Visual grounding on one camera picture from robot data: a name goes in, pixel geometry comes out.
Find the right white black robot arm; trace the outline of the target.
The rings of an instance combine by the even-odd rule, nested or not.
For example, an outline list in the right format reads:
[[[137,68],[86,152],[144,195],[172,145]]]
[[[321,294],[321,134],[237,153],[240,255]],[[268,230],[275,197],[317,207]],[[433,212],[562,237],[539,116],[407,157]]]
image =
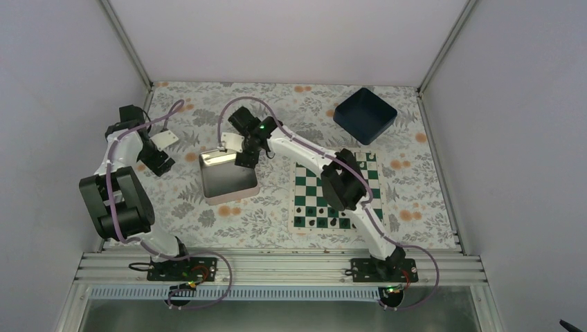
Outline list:
[[[348,149],[334,151],[321,147],[286,128],[269,116],[256,118],[246,107],[228,119],[242,137],[240,147],[225,140],[223,146],[237,152],[236,165],[255,168],[261,151],[286,156],[306,167],[321,180],[327,204],[345,213],[368,245],[379,279],[391,282],[401,273],[404,249],[391,240],[372,207],[373,191]]]

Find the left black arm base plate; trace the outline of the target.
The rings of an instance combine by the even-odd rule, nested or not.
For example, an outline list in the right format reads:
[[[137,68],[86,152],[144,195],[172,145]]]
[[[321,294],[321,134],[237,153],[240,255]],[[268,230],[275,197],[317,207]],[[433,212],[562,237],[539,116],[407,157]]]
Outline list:
[[[213,282],[217,261],[214,257],[192,257],[182,261],[152,262],[146,278],[151,282]]]

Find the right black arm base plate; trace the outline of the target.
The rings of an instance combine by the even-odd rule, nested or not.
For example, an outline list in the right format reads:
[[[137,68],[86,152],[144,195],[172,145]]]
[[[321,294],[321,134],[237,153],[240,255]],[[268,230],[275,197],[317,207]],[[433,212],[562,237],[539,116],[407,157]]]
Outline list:
[[[350,260],[350,268],[344,270],[345,276],[351,277],[355,283],[375,282],[410,282],[417,283],[419,276],[414,259],[404,259],[392,272],[383,276],[377,271],[375,263],[367,258],[353,258]]]

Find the metal tin of chess pieces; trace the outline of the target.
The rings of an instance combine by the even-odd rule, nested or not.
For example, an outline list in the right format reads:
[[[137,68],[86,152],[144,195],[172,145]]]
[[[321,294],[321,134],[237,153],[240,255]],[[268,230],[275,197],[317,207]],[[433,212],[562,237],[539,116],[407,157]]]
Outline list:
[[[255,170],[237,166],[237,152],[210,150],[199,155],[203,196],[209,205],[247,199],[260,193]]]

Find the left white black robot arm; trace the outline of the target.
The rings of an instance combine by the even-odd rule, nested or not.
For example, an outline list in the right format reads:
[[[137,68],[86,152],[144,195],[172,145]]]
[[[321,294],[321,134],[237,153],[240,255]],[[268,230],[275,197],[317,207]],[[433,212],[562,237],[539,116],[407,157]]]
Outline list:
[[[192,260],[181,240],[158,227],[154,206],[134,165],[141,162],[156,176],[175,164],[150,136],[152,121],[138,106],[119,109],[120,120],[105,132],[107,151],[93,175],[79,182],[79,190],[98,235],[105,240],[141,245],[152,261],[165,263],[176,280],[192,272]]]

